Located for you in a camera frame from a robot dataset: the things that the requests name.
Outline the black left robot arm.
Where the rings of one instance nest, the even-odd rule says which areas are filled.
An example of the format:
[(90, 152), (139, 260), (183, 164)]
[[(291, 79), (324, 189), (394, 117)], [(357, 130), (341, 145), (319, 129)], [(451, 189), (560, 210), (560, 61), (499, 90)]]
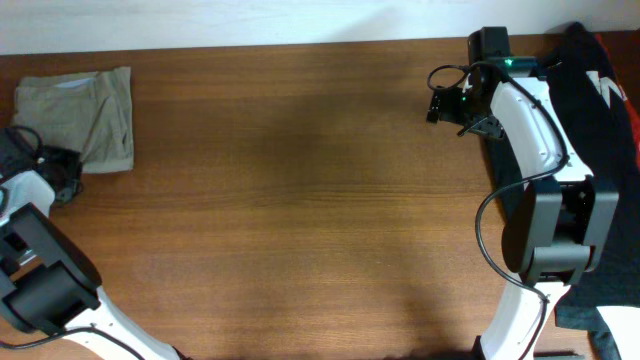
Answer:
[(102, 359), (182, 359), (111, 301), (94, 264), (50, 221), (54, 190), (31, 165), (29, 155), (2, 149), (2, 318), (44, 333), (32, 347), (68, 340)]

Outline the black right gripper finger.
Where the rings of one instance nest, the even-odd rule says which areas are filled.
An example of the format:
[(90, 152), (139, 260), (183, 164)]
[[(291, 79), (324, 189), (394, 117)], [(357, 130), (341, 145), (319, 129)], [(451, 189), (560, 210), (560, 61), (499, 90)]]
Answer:
[(504, 138), (504, 128), (493, 115), (480, 116), (467, 121), (462, 129), (457, 132), (458, 137), (467, 134), (475, 134), (486, 139), (502, 140)]
[(431, 124), (437, 124), (440, 120), (440, 98), (433, 97), (429, 104), (429, 108), (426, 115), (426, 121)]

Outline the khaki shorts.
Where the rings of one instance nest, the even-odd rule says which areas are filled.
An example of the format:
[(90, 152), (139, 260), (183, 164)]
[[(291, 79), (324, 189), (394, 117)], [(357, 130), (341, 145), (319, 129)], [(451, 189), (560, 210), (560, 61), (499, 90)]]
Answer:
[(83, 171), (106, 174), (134, 167), (131, 69), (24, 77), (14, 95), (14, 125), (45, 144), (80, 154)]

